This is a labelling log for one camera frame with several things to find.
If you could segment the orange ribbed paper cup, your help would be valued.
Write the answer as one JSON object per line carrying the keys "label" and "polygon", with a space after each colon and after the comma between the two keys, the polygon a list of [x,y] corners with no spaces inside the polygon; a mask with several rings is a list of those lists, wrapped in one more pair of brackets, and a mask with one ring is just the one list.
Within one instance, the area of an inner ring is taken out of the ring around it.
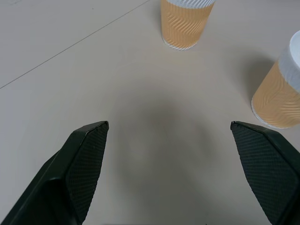
{"label": "orange ribbed paper cup", "polygon": [[300,30],[260,84],[251,107],[256,118],[272,128],[300,124]]}
{"label": "orange ribbed paper cup", "polygon": [[197,44],[216,0],[161,0],[164,43],[176,50]]}

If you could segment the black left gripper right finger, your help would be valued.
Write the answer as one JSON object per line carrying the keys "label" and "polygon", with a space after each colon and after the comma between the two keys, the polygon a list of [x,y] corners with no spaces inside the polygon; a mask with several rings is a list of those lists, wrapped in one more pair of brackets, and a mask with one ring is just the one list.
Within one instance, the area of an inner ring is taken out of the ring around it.
{"label": "black left gripper right finger", "polygon": [[233,121],[245,177],[272,225],[300,225],[300,152],[279,132]]}

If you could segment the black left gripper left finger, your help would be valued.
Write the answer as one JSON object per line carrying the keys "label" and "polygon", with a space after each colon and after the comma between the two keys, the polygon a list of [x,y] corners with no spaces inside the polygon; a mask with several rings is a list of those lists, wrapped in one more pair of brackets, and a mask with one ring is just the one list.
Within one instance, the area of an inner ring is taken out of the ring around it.
{"label": "black left gripper left finger", "polygon": [[108,121],[73,131],[0,225],[82,225],[101,173]]}

